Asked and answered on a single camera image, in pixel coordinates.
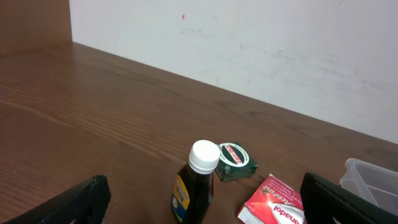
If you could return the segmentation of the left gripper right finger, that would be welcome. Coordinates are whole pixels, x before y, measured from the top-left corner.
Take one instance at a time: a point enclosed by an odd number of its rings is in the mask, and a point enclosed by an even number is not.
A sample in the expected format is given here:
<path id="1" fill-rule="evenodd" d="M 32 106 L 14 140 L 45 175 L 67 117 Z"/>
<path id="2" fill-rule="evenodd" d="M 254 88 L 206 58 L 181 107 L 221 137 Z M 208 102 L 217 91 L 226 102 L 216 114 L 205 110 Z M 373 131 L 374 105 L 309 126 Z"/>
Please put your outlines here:
<path id="1" fill-rule="evenodd" d="M 300 188 L 308 224 L 397 224 L 397 216 L 313 172 Z"/>

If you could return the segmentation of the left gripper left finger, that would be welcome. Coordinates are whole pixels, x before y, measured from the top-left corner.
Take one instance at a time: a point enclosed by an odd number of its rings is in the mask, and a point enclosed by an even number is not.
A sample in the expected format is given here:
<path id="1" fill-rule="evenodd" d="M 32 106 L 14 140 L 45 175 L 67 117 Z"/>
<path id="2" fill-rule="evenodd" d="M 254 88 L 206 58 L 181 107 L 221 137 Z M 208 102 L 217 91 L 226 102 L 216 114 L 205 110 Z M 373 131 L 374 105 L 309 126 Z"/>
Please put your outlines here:
<path id="1" fill-rule="evenodd" d="M 111 200 L 105 175 L 94 175 L 6 224 L 101 224 Z"/>

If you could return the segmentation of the red Panadol box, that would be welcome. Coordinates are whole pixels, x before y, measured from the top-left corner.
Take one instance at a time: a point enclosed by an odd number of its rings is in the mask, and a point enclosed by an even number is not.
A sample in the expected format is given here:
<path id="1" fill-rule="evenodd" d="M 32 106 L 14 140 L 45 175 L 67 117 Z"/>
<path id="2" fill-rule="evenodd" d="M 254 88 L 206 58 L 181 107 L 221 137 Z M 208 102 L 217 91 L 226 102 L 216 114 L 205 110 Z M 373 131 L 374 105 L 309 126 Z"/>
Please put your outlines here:
<path id="1" fill-rule="evenodd" d="M 237 214 L 245 224 L 303 224 L 305 215 L 301 196 L 269 174 Z"/>

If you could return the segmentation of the green Zam-Buk box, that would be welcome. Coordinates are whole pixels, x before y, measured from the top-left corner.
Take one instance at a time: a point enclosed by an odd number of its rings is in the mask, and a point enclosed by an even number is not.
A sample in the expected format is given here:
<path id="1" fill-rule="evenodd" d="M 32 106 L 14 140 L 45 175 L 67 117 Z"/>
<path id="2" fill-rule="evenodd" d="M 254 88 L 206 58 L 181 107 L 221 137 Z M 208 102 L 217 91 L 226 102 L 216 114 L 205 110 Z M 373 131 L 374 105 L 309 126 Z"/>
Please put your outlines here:
<path id="1" fill-rule="evenodd" d="M 220 159 L 215 172 L 222 182 L 251 177 L 258 164 L 239 142 L 225 142 L 218 145 Z"/>

